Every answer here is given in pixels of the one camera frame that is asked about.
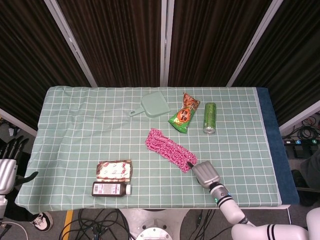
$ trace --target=white bottle cap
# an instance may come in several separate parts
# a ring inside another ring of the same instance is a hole
[[[125,194],[126,195],[131,195],[131,185],[127,184],[125,187]]]

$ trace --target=yellow tape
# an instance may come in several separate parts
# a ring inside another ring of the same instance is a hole
[[[66,212],[66,215],[65,215],[65,221],[64,221],[64,226],[67,226],[71,221],[72,221],[72,214],[74,213],[73,210],[68,210]],[[69,224],[64,230],[63,230],[63,233],[62,233],[62,236],[64,236],[62,239],[63,240],[68,240],[69,239],[69,231],[70,231],[70,227],[71,227],[71,224]]]

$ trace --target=brown bottle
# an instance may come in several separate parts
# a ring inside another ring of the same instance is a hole
[[[131,185],[124,182],[95,181],[91,195],[94,197],[122,197],[131,194]]]

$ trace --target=green checkered tablecloth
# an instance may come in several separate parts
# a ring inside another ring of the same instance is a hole
[[[171,112],[129,117],[141,98],[161,91]],[[201,101],[187,134],[168,119],[187,92]],[[203,132],[204,106],[217,105],[216,133]],[[16,203],[32,213],[80,208],[210,208],[207,189],[145,145],[150,128],[211,161],[241,207],[279,206],[281,198],[255,88],[51,87],[44,99],[24,184]],[[132,195],[93,197],[100,161],[132,160]]]

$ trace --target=blue cloth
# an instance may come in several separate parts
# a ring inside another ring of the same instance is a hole
[[[257,87],[256,90],[282,204],[298,204],[300,201],[298,192],[290,171],[285,146],[279,131],[269,91],[264,87]]]

